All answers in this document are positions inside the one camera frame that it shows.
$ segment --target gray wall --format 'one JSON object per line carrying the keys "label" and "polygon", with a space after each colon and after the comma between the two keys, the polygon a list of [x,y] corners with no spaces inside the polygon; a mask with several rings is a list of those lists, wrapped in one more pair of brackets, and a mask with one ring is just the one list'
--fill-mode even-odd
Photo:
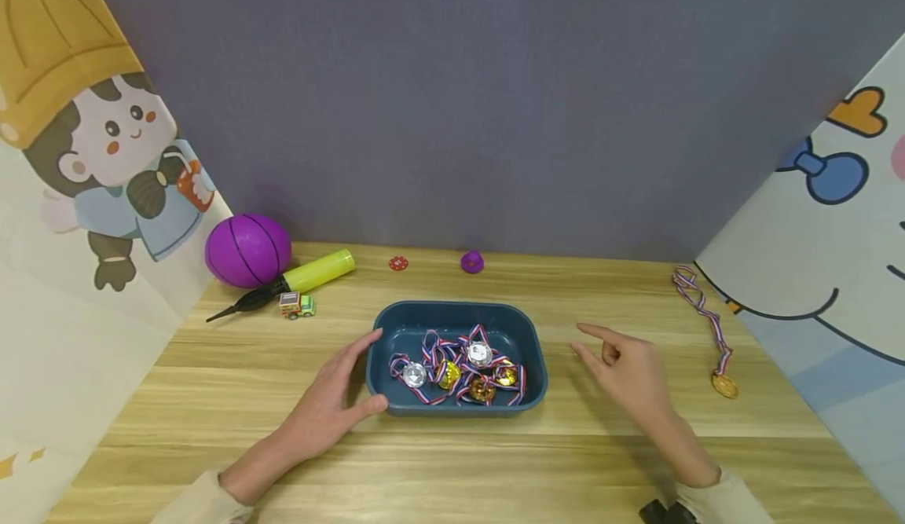
{"label": "gray wall", "polygon": [[107,0],[236,212],[299,239],[688,260],[905,0]]}

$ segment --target silver medal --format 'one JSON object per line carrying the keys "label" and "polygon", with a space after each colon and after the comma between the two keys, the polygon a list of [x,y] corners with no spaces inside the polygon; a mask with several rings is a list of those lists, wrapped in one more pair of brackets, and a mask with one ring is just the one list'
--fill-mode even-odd
{"label": "silver medal", "polygon": [[493,362],[493,351],[483,341],[475,341],[468,346],[468,362],[478,369],[488,368]]}
{"label": "silver medal", "polygon": [[421,388],[427,381],[427,370],[421,363],[409,363],[401,370],[401,380],[411,388]]}

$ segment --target basketball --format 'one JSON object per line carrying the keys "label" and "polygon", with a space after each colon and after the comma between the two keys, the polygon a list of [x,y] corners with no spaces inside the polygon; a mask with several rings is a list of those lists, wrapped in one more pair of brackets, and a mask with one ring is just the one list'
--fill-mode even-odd
{"label": "basketball", "polygon": [[204,244],[204,262],[214,276],[237,288],[257,288],[288,267],[288,232],[260,214],[233,215],[214,227]]}

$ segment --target purple cap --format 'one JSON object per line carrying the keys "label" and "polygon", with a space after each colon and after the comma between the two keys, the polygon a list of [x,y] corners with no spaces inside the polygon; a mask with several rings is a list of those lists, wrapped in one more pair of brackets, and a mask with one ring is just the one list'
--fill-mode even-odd
{"label": "purple cap", "polygon": [[480,252],[469,251],[462,256],[462,270],[465,273],[476,274],[484,270],[484,258]]}

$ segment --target white sleeve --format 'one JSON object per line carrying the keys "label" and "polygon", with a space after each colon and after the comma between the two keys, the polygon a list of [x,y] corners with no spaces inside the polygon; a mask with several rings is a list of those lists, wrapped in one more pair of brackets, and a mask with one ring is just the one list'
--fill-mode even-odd
{"label": "white sleeve", "polygon": [[701,524],[773,524],[773,518],[748,485],[734,473],[722,470],[720,482],[706,489],[676,484],[679,502]]}
{"label": "white sleeve", "polygon": [[253,507],[244,506],[220,487],[220,473],[203,473],[151,524],[245,524]]}

